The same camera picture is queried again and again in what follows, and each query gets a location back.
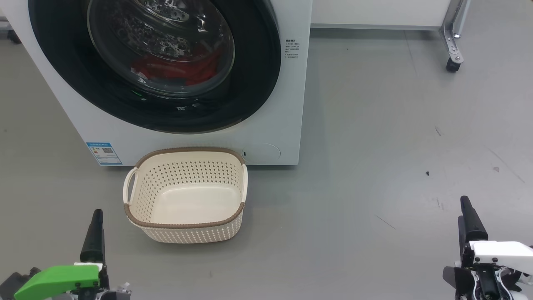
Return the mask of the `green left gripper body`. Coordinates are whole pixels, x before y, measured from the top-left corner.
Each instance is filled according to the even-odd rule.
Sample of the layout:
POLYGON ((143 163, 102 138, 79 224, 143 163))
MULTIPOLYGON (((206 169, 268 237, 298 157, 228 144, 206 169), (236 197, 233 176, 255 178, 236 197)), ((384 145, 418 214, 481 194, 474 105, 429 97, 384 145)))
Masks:
POLYGON ((108 287, 103 263, 76 262, 46 268, 33 275, 15 291, 16 300, 129 300, 131 290, 125 283, 108 287))

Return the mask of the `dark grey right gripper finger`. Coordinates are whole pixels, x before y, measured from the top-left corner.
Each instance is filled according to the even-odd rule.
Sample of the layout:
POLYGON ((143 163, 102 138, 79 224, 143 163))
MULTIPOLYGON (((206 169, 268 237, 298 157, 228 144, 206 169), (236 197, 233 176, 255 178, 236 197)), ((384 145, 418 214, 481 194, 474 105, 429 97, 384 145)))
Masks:
POLYGON ((459 261, 458 267, 465 267, 465 247, 466 247, 466 229, 463 216, 458 216, 458 238, 459 238, 459 261))
POLYGON ((472 203, 468 196, 461 196, 461 216, 464 217, 465 229, 466 229, 466 243, 470 241, 487 241, 488 233, 485 230, 485 226, 482 224, 480 217, 476 209, 472 206, 472 203))

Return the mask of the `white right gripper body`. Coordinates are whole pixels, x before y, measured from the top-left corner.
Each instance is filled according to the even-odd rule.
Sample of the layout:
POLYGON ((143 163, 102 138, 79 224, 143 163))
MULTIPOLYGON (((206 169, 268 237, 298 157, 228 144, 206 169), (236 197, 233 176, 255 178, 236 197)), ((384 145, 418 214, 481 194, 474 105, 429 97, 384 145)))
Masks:
POLYGON ((532 247, 516 241, 470 241, 461 259, 443 269, 455 300, 527 300, 532 285, 532 247))

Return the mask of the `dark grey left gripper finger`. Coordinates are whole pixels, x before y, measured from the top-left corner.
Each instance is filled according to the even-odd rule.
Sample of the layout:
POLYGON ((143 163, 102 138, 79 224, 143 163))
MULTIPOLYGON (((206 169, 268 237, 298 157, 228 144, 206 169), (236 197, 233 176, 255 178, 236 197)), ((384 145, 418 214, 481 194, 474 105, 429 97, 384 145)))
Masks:
POLYGON ((91 223, 88 226, 86 237, 80 253, 82 263, 105 264, 105 234, 103 229, 103 211, 95 209, 91 223))

